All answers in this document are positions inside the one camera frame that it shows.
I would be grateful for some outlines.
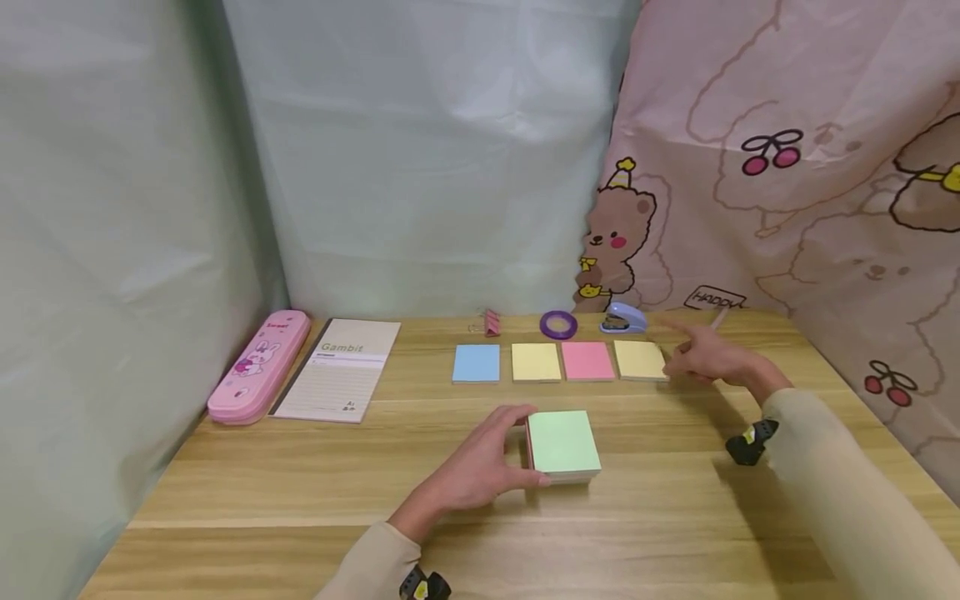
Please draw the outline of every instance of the left hand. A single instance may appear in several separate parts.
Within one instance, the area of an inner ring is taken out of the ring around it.
[[[550,485],[543,473],[511,467],[503,456],[507,432],[536,412],[529,404],[497,408],[421,486],[433,490],[444,510],[465,511],[486,506],[509,490]]]
[[[400,505],[389,522],[421,543],[450,511],[480,508],[509,490],[550,485],[545,474],[511,467],[503,456],[507,432],[537,412],[537,407],[501,406],[473,429],[453,454]]]

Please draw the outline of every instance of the pink pencil case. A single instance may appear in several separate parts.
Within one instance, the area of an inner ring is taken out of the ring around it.
[[[225,425],[260,420],[309,331],[310,318],[299,310],[270,315],[206,401],[210,418]]]

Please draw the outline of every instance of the wrist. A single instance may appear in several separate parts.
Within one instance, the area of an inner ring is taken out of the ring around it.
[[[756,400],[756,405],[763,408],[763,403],[774,392],[792,388],[793,383],[787,379],[773,361],[757,354],[750,361],[743,373],[743,385]]]
[[[428,478],[410,492],[387,522],[408,540],[423,544],[430,530],[449,512],[439,487]]]

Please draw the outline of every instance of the blue stapler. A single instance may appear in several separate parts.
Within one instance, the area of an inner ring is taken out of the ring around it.
[[[600,324],[604,333],[643,333],[647,330],[647,318],[643,311],[623,302],[611,302],[607,319]]]

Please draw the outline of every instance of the wrist strap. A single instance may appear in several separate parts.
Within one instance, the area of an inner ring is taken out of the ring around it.
[[[427,577],[419,564],[400,584],[400,600],[447,600],[450,597],[450,585],[440,573],[430,573]]]
[[[759,420],[742,434],[727,440],[727,452],[738,465],[752,467],[760,462],[767,440],[774,437],[778,427],[780,424],[775,420]]]

